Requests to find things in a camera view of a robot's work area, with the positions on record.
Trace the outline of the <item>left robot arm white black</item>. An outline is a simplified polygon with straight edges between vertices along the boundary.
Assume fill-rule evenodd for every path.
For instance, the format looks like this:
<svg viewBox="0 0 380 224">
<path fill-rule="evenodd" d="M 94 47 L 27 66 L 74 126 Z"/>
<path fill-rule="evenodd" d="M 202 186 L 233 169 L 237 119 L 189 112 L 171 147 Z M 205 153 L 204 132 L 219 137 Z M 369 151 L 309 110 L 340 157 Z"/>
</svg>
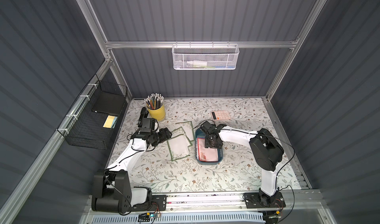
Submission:
<svg viewBox="0 0 380 224">
<path fill-rule="evenodd" d="M 156 119 L 140 119 L 126 149 L 111 165 L 94 175 L 92 210 L 126 216 L 136 209 L 151 208 L 151 189 L 132 187 L 129 175 L 143 153 L 153 151 L 171 137 L 168 128 L 158 128 Z"/>
</svg>

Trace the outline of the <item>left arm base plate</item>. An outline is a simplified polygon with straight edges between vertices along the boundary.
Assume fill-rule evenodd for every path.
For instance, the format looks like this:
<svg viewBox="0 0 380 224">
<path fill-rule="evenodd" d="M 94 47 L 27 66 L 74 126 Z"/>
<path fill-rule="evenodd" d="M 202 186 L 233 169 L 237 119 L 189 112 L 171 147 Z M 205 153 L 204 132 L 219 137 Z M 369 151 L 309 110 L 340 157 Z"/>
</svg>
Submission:
<svg viewBox="0 0 380 224">
<path fill-rule="evenodd" d="M 166 195 L 148 195 L 146 201 L 143 204 L 135 204 L 129 207 L 128 212 L 153 212 L 157 208 L 159 211 L 165 211 L 167 204 Z"/>
</svg>

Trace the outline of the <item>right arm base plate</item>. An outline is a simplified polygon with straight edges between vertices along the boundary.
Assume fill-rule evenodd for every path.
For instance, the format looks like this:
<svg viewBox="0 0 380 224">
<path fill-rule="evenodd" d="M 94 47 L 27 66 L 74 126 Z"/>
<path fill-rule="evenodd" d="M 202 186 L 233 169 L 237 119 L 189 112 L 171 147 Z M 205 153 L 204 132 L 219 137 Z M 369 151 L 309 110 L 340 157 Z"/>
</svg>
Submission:
<svg viewBox="0 0 380 224">
<path fill-rule="evenodd" d="M 248 192 L 243 194 L 243 200 L 247 209 L 279 208 L 286 207 L 283 195 L 277 191 L 273 196 L 262 192 Z"/>
</svg>

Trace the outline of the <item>red bordered stationery paper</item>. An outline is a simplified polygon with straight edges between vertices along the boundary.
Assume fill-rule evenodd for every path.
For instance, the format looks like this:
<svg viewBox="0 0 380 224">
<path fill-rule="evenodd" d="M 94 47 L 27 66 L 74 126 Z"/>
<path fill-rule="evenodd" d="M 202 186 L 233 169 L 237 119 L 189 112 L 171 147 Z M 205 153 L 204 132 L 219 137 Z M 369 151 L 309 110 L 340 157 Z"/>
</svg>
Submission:
<svg viewBox="0 0 380 224">
<path fill-rule="evenodd" d="M 205 138 L 197 138 L 198 160 L 201 162 L 217 162 L 219 161 L 218 149 L 206 148 Z"/>
</svg>

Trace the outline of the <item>green floral stationery paper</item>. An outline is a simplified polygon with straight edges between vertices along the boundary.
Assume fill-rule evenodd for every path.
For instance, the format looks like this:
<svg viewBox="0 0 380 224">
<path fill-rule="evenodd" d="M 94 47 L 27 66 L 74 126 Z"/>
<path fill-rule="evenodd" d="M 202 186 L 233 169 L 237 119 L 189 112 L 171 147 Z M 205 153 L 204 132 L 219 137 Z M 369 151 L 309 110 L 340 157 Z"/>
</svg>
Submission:
<svg viewBox="0 0 380 224">
<path fill-rule="evenodd" d="M 186 137 L 190 141 L 189 147 L 193 146 L 195 142 L 193 123 L 191 121 L 185 121 L 185 122 L 176 123 L 175 125 L 176 125 L 176 128 L 182 128 L 184 130 Z"/>
</svg>

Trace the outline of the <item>teal plastic storage box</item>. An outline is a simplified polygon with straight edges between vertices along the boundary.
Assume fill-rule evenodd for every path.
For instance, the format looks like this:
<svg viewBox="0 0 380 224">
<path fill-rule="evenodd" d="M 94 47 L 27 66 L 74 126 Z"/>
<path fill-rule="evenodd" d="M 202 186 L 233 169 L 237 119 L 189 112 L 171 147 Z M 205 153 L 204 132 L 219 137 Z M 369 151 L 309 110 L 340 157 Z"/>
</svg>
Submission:
<svg viewBox="0 0 380 224">
<path fill-rule="evenodd" d="M 201 165 L 216 165 L 223 160 L 222 149 L 206 148 L 205 134 L 201 129 L 195 131 L 195 143 L 196 160 Z"/>
</svg>

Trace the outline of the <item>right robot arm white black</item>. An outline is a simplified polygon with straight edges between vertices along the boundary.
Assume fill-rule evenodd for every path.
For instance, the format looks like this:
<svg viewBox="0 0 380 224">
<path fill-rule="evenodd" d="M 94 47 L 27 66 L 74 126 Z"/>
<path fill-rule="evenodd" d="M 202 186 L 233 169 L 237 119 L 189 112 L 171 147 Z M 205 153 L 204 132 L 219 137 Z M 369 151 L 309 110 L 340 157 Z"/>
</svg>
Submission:
<svg viewBox="0 0 380 224">
<path fill-rule="evenodd" d="M 225 124 L 203 122 L 200 130 L 205 134 L 206 148 L 222 148 L 224 142 L 232 142 L 251 149 L 256 163 L 262 169 L 259 193 L 272 198 L 278 192 L 277 176 L 284 149 L 267 129 L 244 131 Z"/>
</svg>

